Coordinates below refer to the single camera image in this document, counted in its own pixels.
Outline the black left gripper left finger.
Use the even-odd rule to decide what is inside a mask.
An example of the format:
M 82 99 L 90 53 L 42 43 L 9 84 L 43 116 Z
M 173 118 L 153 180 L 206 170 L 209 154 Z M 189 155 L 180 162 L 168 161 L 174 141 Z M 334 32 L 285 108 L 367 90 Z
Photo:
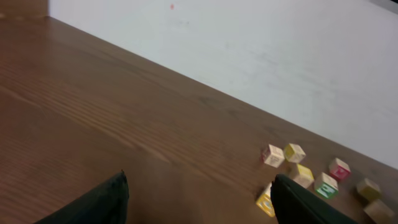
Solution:
M 125 224 L 129 187 L 124 171 L 35 224 Z

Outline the acorn picture wooden block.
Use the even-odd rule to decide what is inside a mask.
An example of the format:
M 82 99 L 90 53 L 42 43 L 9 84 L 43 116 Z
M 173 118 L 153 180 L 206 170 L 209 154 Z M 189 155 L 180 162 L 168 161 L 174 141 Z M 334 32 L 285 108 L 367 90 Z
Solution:
M 272 184 L 269 183 L 257 198 L 256 205 L 270 217 L 275 217 L 275 211 L 271 201 L 271 187 Z

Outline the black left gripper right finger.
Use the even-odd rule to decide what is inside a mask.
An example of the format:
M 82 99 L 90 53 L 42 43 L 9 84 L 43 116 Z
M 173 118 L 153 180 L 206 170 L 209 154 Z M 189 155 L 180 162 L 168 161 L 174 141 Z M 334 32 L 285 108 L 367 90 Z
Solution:
M 271 201 L 279 224 L 356 224 L 284 174 L 277 174 Z

